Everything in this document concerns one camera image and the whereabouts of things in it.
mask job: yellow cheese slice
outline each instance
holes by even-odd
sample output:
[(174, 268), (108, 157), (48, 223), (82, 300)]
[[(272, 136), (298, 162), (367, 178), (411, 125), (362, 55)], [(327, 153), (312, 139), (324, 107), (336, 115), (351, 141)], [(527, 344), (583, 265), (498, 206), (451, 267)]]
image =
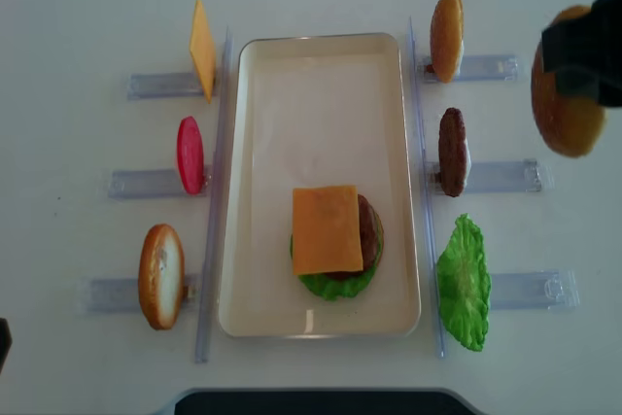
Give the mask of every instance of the yellow cheese slice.
[(294, 274), (363, 270), (354, 186), (294, 189)]
[(190, 34), (190, 55), (194, 62), (196, 75), (198, 75), (203, 87), (205, 98), (207, 102), (212, 102), (214, 74), (216, 73), (216, 50), (201, 0), (196, 0), (194, 5), (192, 32)]

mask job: tray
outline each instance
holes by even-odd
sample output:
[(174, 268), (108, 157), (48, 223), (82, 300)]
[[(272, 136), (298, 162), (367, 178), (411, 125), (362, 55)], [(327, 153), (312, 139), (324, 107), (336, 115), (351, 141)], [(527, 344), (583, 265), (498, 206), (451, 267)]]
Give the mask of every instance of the tray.
[[(240, 54), (218, 317), (231, 336), (407, 334), (421, 314), (399, 49), (387, 34), (260, 40)], [(292, 274), (292, 189), (355, 184), (385, 228), (353, 299)]]

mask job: tomato slice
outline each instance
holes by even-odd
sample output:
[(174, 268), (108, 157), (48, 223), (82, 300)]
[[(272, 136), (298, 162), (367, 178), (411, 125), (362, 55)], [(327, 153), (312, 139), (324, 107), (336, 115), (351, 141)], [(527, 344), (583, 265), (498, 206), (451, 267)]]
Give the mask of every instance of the tomato slice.
[(199, 194), (203, 188), (203, 139), (194, 117), (186, 117), (177, 133), (177, 167), (188, 194)]

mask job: lettuce leaf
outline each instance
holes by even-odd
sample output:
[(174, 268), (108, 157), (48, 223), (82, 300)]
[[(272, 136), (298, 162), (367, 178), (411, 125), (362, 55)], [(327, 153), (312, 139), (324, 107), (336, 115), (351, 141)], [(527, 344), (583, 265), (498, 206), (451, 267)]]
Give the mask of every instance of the lettuce leaf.
[(480, 228), (462, 214), (436, 264), (440, 318), (463, 346), (481, 352), (488, 332), (491, 279)]

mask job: brown patty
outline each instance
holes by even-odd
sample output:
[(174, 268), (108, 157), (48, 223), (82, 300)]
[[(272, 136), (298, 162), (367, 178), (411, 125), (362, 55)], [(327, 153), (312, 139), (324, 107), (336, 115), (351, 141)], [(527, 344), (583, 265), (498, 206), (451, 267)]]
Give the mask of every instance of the brown patty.
[(373, 208), (362, 194), (359, 195), (359, 231), (361, 250), (363, 251), (363, 271), (330, 272), (327, 276), (336, 281), (345, 281), (349, 277), (360, 276), (371, 268), (378, 255), (378, 224)]
[(448, 196), (460, 196), (465, 189), (467, 174), (467, 145), (465, 121), (459, 109), (450, 107), (440, 120), (438, 158), (440, 184)]

